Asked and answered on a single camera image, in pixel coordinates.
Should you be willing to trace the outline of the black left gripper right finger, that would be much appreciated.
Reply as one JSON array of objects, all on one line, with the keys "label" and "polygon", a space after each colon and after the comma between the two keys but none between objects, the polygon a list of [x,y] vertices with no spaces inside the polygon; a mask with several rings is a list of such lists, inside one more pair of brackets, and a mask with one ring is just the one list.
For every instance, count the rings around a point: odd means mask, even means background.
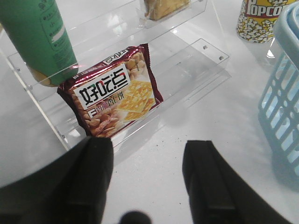
[{"label": "black left gripper right finger", "polygon": [[287,224],[209,140],[189,140],[182,171],[195,224]]}]

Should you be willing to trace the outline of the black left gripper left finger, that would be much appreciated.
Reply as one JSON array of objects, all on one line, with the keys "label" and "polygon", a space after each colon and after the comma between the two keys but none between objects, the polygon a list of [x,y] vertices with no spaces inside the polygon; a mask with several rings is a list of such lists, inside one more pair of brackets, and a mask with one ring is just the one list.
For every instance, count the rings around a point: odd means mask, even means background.
[{"label": "black left gripper left finger", "polygon": [[113,162],[109,138],[83,139],[49,165],[0,189],[1,223],[101,223]]}]

